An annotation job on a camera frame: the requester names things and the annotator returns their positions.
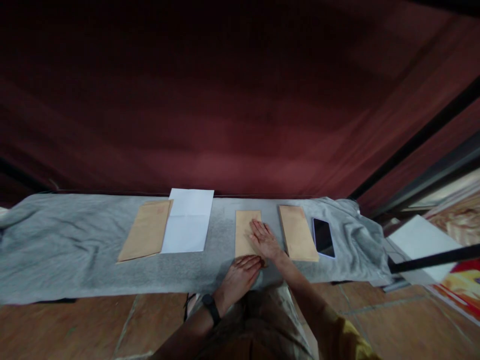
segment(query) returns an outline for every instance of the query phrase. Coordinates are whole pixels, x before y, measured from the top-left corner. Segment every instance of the brown envelope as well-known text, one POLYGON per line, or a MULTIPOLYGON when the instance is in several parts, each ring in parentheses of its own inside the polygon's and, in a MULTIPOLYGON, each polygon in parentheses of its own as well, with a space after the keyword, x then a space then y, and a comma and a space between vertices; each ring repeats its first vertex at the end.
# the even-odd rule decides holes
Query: brown envelope
POLYGON ((138 209, 118 262, 157 254, 162 250, 173 200, 148 201, 138 209))
MULTIPOLYGON (((235 223, 235 257, 241 257, 245 255, 259 255, 260 251, 250 240, 250 235, 253 233, 250 228, 250 222, 252 219, 262 221, 262 213, 260 210, 253 211, 240 211, 236 212, 235 223)), ((266 259, 262 256, 262 266, 267 266, 266 259)))
POLYGON ((285 243, 290 259, 297 261, 319 261, 319 253, 310 234, 309 225, 301 206, 280 207, 280 218, 285 234, 285 243))

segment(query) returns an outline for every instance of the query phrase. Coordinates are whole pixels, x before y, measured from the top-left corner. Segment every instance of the brown tiled floor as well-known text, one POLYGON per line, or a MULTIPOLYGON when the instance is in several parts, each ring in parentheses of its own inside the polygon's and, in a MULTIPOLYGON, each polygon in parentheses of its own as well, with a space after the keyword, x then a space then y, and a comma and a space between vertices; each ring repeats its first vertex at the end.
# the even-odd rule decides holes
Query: brown tiled floor
MULTIPOLYGON (((384 294, 368 283, 314 286, 384 359, 480 359, 480 328, 422 287, 384 294)), ((0 359, 145 359, 182 324, 186 296, 3 306, 0 359)))

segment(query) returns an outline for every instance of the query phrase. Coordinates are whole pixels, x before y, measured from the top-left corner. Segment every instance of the phone screen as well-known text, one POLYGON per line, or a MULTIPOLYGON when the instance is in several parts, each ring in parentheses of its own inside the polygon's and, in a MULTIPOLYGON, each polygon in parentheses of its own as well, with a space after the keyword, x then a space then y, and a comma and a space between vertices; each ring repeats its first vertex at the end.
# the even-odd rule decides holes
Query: phone screen
POLYGON ((330 233, 330 225, 326 221, 313 219, 313 241, 316 250, 330 258, 335 257, 334 243, 332 242, 332 234, 330 233))

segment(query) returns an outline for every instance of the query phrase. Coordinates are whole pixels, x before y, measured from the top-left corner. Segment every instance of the red fabric backdrop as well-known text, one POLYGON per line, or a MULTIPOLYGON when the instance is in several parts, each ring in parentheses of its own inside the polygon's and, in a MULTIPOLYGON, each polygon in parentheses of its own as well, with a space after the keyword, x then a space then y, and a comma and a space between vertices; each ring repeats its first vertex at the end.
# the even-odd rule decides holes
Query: red fabric backdrop
POLYGON ((478 20, 413 3, 161 4, 4 11, 1 155, 53 189, 341 198, 480 69, 478 20))

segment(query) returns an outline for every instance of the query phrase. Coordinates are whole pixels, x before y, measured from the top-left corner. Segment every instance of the watch strap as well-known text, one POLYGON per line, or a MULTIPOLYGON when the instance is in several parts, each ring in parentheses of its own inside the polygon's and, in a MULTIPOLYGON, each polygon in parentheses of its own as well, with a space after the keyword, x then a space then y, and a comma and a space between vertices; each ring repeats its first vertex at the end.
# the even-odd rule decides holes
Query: watch strap
POLYGON ((210 315, 213 319, 213 327, 216 327, 219 324, 221 318, 219 310, 217 309, 217 305, 215 304, 215 299, 210 294, 206 294, 201 298, 201 302, 210 312, 210 315))

